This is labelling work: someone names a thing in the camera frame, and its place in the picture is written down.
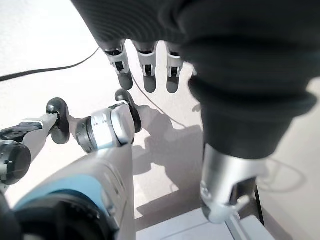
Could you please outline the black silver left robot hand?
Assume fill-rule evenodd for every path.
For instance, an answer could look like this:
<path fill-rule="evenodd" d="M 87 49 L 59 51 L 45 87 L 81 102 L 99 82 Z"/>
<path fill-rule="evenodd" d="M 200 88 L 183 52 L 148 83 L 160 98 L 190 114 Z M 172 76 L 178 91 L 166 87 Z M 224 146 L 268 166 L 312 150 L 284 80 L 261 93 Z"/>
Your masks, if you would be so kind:
<path fill-rule="evenodd" d="M 196 72 L 189 80 L 204 134 L 203 213 L 222 223 L 250 199 L 255 180 L 293 118 L 309 112 L 320 75 L 317 0 L 75 0 L 99 46 L 166 41 Z"/>

